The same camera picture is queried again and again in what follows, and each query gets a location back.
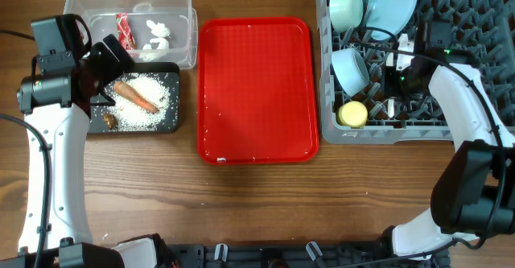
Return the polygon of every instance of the red tray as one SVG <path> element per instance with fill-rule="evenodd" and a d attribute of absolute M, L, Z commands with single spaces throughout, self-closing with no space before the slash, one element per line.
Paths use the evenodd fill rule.
<path fill-rule="evenodd" d="M 212 164 L 293 163 L 319 148 L 311 41 L 297 18 L 214 19 L 199 43 L 198 143 Z"/>

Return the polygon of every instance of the food item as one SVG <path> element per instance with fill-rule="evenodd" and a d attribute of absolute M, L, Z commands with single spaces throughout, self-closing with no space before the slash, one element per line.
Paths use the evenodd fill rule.
<path fill-rule="evenodd" d="M 118 95 L 132 101 L 134 104 L 144 108 L 148 112 L 157 113 L 159 111 L 157 107 L 143 98 L 143 96 L 134 90 L 134 88 L 130 87 L 126 82 L 118 81 L 114 83 L 113 90 Z"/>
<path fill-rule="evenodd" d="M 126 50 L 135 50 L 136 43 L 127 22 L 127 13 L 116 14 L 116 24 L 118 28 L 118 41 L 122 47 Z"/>
<path fill-rule="evenodd" d="M 164 23 L 154 23 L 154 21 L 147 20 L 146 25 L 151 29 L 152 35 L 158 38 L 164 38 L 170 36 L 170 29 L 167 28 Z"/>
<path fill-rule="evenodd" d="M 159 43 L 156 50 L 167 50 L 170 48 L 170 43 L 164 38 L 153 38 L 150 39 L 151 43 Z M 143 46 L 143 50 L 151 50 L 152 46 L 149 43 L 146 43 L 145 46 Z M 162 56 L 165 56 L 167 53 L 165 52 L 149 52 L 148 54 L 140 54 L 139 59 L 143 59 L 145 62 L 150 62 L 152 60 L 158 59 Z"/>
<path fill-rule="evenodd" d="M 343 126 L 361 128 L 367 123 L 369 111 L 363 103 L 351 101 L 338 109 L 337 121 Z"/>
<path fill-rule="evenodd" d="M 116 105 L 106 107 L 106 109 L 116 117 L 118 121 L 117 131 L 156 130 L 157 125 L 165 119 L 167 111 L 170 108 L 174 109 L 173 106 L 170 107 L 170 89 L 162 83 L 158 76 L 152 73 L 131 73 L 128 76 L 134 79 L 126 80 L 125 83 L 156 106 L 159 111 L 149 113 L 108 88 L 107 93 L 116 101 Z"/>
<path fill-rule="evenodd" d="M 102 117 L 104 118 L 104 122 L 107 124 L 109 130 L 112 130 L 116 125 L 118 125 L 118 121 L 111 113 L 104 113 Z"/>

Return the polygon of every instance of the white plate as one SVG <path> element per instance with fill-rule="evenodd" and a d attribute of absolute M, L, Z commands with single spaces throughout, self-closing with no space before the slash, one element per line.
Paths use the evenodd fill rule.
<path fill-rule="evenodd" d="M 417 5 L 417 0 L 369 0 L 367 13 L 372 12 L 367 27 L 378 27 L 398 34 L 410 21 L 411 15 Z M 373 31 L 375 40 L 388 39 L 389 35 Z"/>

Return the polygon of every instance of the wooden table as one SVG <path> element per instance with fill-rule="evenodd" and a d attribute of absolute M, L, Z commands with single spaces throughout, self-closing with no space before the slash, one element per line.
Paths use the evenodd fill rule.
<path fill-rule="evenodd" d="M 31 33 L 32 19 L 60 14 L 65 0 L 1 0 L 0 27 Z M 192 0 L 199 24 L 245 16 L 300 17 L 311 28 L 320 76 L 315 0 Z M 0 112 L 21 116 L 15 92 L 35 44 L 0 37 Z M 173 134 L 89 136 L 85 199 L 95 244 L 147 233 L 167 243 L 232 245 L 373 240 L 428 208 L 451 159 L 449 142 L 337 146 L 320 139 L 308 163 L 213 167 L 196 152 L 196 69 L 181 72 L 181 127 Z M 0 122 L 0 258 L 16 255 L 27 204 L 27 133 Z M 515 237 L 479 251 L 452 249 L 456 267 L 515 265 Z"/>

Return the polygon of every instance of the carrot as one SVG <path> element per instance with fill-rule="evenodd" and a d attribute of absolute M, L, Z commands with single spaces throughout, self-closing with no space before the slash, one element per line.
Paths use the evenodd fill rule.
<path fill-rule="evenodd" d="M 134 88 L 130 87 L 126 82 L 118 81 L 114 83 L 113 90 L 118 95 L 133 102 L 134 104 L 138 105 L 139 107 L 145 109 L 148 112 L 157 113 L 159 111 L 157 107 L 152 105 L 152 103 L 150 103 L 149 101 L 145 100 L 145 98 L 139 95 L 139 93 L 136 90 L 134 90 Z"/>

